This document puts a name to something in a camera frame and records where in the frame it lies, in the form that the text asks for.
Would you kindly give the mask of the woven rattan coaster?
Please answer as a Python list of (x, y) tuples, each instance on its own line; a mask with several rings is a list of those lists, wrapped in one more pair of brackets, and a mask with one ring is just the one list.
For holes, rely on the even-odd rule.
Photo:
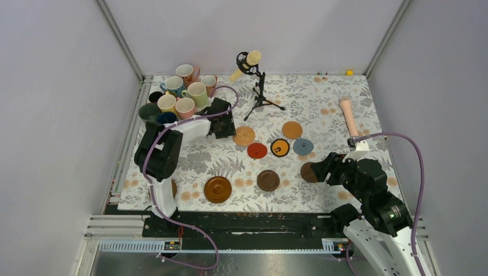
[(249, 126), (239, 126), (235, 135), (232, 137), (234, 143), (241, 146), (247, 146), (254, 142), (256, 135), (253, 128)]

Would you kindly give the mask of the red round coaster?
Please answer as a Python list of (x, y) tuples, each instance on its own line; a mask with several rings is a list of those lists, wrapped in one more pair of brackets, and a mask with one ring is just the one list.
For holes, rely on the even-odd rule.
[(261, 159), (268, 154), (268, 149), (262, 143), (252, 143), (247, 148), (247, 154), (252, 159)]

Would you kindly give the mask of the blue round coaster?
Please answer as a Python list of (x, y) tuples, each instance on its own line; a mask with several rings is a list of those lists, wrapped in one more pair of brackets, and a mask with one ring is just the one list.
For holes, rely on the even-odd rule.
[(307, 156), (314, 150), (314, 144), (304, 138), (298, 138), (293, 143), (293, 151), (299, 156)]

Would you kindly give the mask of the dark blue mug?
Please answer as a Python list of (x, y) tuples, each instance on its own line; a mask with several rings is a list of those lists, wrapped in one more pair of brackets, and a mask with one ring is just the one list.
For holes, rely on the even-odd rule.
[(173, 112), (163, 112), (157, 117), (159, 124), (172, 124), (178, 121), (178, 117)]

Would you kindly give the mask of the light wooden round coaster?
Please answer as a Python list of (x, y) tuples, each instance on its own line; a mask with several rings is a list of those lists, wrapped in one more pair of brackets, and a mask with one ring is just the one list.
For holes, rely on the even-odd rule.
[(289, 121), (283, 125), (282, 132), (289, 139), (297, 139), (303, 134), (303, 128), (298, 122)]

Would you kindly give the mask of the brown wooden knob lid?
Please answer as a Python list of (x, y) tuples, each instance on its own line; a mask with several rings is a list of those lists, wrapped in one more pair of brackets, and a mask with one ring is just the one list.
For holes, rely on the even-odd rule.
[(206, 199), (214, 204), (227, 201), (232, 193), (230, 181), (221, 176), (210, 178), (204, 185), (204, 195)]

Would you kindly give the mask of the brown wooden coaster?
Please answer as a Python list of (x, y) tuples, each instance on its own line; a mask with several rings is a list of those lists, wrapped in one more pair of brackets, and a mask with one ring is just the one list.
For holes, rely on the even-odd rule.
[(176, 185), (176, 182), (172, 179), (171, 180), (171, 190), (172, 190), (172, 195), (173, 195), (173, 198), (176, 196), (177, 194), (177, 185)]

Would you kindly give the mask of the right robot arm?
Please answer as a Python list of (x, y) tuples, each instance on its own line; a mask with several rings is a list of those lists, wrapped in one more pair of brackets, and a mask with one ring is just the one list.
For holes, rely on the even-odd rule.
[(406, 205), (387, 187), (387, 174), (373, 159), (330, 153), (300, 170), (309, 183), (342, 186), (361, 206), (344, 204), (331, 212), (330, 229), (346, 236), (380, 275), (432, 275), (415, 237)]

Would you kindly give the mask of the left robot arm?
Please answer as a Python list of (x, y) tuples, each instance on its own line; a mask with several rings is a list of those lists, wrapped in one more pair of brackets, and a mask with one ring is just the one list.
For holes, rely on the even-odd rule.
[(172, 236), (178, 231), (179, 222), (172, 217), (177, 210), (172, 177), (181, 148), (199, 137), (214, 135), (221, 139), (235, 135), (231, 112), (234, 107), (223, 99), (215, 98), (211, 106), (191, 118), (172, 124), (146, 123), (134, 162), (140, 172), (149, 177), (151, 211), (159, 217), (156, 228), (164, 236)]

